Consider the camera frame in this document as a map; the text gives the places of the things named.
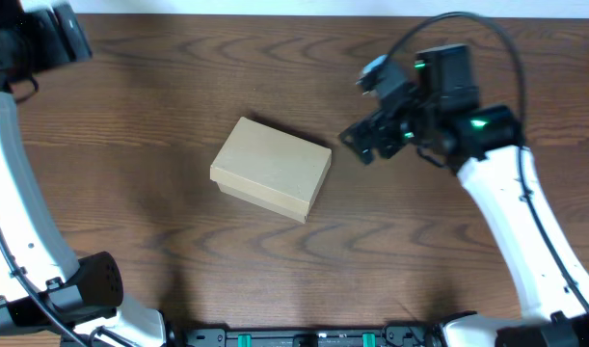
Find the cardboard box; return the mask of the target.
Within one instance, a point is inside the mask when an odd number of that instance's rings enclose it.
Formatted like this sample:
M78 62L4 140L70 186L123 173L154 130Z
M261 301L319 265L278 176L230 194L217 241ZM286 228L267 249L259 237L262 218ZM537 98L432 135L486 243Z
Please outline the cardboard box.
M221 192L305 223L332 151L242 117L210 166Z

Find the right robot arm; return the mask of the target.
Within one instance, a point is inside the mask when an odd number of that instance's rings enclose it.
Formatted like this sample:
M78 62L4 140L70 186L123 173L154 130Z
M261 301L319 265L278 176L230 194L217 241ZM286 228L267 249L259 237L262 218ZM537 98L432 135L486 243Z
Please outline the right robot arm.
M522 317L464 313L438 324L442 346L589 346L589 274L552 212L522 125L503 105L380 108L339 135L369 164L406 145L442 157L480 209L515 285Z

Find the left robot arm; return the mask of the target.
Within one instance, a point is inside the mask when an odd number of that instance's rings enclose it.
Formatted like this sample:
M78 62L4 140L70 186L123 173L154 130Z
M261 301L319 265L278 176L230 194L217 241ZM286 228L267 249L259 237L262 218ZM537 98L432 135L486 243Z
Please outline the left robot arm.
M13 85L91 57L69 3L26 10L0 1L0 336L50 331L76 346L164 346L162 313L124 292L115 259L78 257L66 242L22 143Z

